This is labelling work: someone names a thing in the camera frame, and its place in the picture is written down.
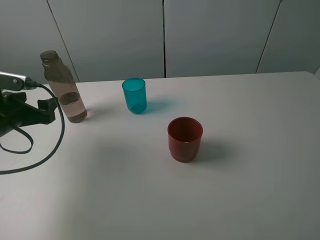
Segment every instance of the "cable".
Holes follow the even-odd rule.
[[[0,143],[0,149],[2,149],[3,151],[6,151],[8,153],[11,153],[11,154],[27,154],[27,153],[30,153],[32,147],[34,146],[34,140],[32,139],[32,137],[27,132],[23,131],[21,128],[19,128],[17,126],[11,125],[11,128],[13,130],[17,131],[18,133],[22,134],[23,136],[25,136],[30,141],[30,143],[31,143],[30,148],[28,150],[25,150],[25,151],[12,151],[12,150],[4,148]]]
[[[54,99],[54,101],[55,101],[55,103],[57,105],[57,108],[58,108],[58,111],[59,111],[59,114],[60,114],[60,118],[61,118],[61,133],[60,133],[60,137],[59,137],[58,142],[56,143],[54,149],[49,153],[48,156],[46,156],[41,161],[38,161],[37,163],[32,164],[30,166],[25,166],[25,167],[21,167],[21,168],[17,168],[17,169],[12,169],[12,170],[0,171],[0,175],[20,173],[20,172],[24,172],[24,171],[27,171],[27,170],[30,170],[30,169],[34,169],[34,168],[40,166],[41,164],[44,164],[46,161],[48,161],[56,153],[56,151],[58,150],[58,148],[59,148],[59,146],[60,146],[60,144],[62,142],[62,139],[64,137],[65,127],[66,127],[65,126],[65,119],[64,119],[64,114],[62,112],[62,109],[61,109],[61,106],[59,104],[58,99],[53,94],[53,92],[49,88],[47,88],[46,86],[44,86],[42,84],[39,84],[37,82],[32,82],[31,84],[33,85],[33,87],[39,87],[39,88],[42,88],[42,89],[46,90],[53,97],[53,99]]]

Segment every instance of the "clear bottle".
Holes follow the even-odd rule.
[[[80,123],[87,117],[87,110],[79,94],[70,69],[63,64],[56,51],[41,53],[44,77],[71,123]]]

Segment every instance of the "red plastic cup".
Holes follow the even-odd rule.
[[[168,126],[171,156],[181,163],[191,162],[198,153],[203,132],[201,124],[191,117],[174,119]]]

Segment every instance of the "gray wall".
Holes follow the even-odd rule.
[[[164,0],[167,77],[252,74],[280,0]]]
[[[274,21],[258,73],[320,67],[320,0],[284,0]]]
[[[0,71],[45,83],[40,54],[56,50],[78,81],[45,0],[1,1],[0,33]]]
[[[161,0],[49,3],[80,82],[164,77]]]

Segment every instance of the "table surface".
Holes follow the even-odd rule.
[[[0,176],[3,240],[320,239],[320,81],[307,72],[148,79],[143,114],[127,110],[122,81],[79,83],[88,119],[66,123],[57,153]],[[49,98],[27,92],[28,103]],[[60,121],[24,127],[35,163]],[[192,163],[170,156],[167,126],[203,126]],[[1,143],[23,150],[11,132]]]

